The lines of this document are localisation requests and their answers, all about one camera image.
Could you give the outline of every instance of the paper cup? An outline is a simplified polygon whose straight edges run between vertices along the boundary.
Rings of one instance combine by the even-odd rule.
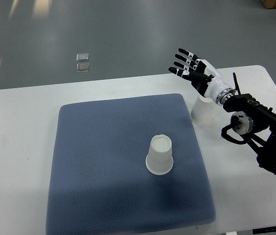
[[[199,95],[191,110],[190,117],[196,124],[207,124],[212,120],[215,103],[211,98]]]
[[[155,175],[164,175],[170,172],[173,163],[171,139],[165,135],[154,136],[146,158],[147,169]]]

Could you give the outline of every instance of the gray floor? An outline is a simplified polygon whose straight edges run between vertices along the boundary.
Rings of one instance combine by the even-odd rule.
[[[0,89],[168,73],[179,47],[216,68],[262,65],[276,84],[276,9],[260,0],[53,0],[44,19],[34,0],[9,18],[12,4],[0,0]]]

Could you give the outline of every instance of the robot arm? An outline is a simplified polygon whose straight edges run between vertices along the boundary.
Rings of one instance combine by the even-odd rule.
[[[223,82],[222,76],[209,62],[184,49],[180,48],[179,52],[187,58],[178,54],[176,58],[187,65],[174,62],[180,69],[170,67],[169,71],[191,81],[192,86],[201,95],[223,105],[225,111],[235,112],[231,116],[230,124],[222,129],[221,136],[235,144],[248,144],[256,152],[259,166],[276,175],[276,114],[272,112],[272,108],[263,106],[250,94],[240,94],[235,74],[236,88],[233,89]],[[265,141],[256,133],[267,128],[271,134]],[[228,135],[229,129],[233,129],[243,141]]]

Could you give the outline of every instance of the gray foam pad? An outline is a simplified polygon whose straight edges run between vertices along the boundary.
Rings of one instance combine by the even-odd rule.
[[[145,163],[159,134],[171,138],[174,158],[162,176]],[[204,162],[180,94],[61,107],[47,234],[142,233],[214,220]]]

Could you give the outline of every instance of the white paper cup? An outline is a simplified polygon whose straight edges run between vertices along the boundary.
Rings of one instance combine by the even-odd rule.
[[[215,103],[211,98],[199,95],[190,113],[192,121],[202,125],[209,123],[212,120],[214,106]]]
[[[147,169],[155,175],[164,175],[170,172],[173,163],[171,139],[165,135],[154,136],[146,158]]]

